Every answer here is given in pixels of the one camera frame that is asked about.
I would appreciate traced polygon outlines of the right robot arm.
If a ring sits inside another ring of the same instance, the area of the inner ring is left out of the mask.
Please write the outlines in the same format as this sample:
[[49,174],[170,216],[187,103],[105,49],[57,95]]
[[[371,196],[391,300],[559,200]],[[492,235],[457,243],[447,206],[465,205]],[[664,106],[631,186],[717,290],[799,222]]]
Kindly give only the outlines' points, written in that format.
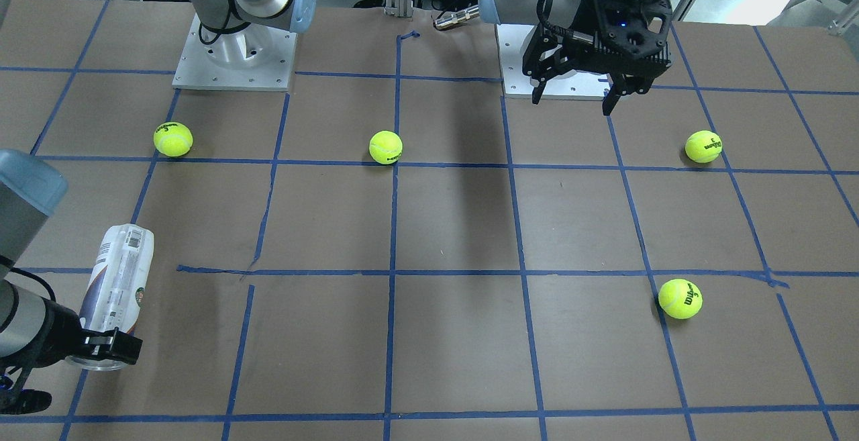
[[[195,16],[174,72],[182,90],[269,90],[289,86],[295,37],[317,0],[191,0]],[[25,275],[18,260],[56,211],[68,182],[43,160],[2,150],[2,276]],[[134,335],[154,235],[135,224],[111,227],[99,245],[78,311],[2,280],[2,367],[41,368],[61,360],[112,371],[138,361]]]

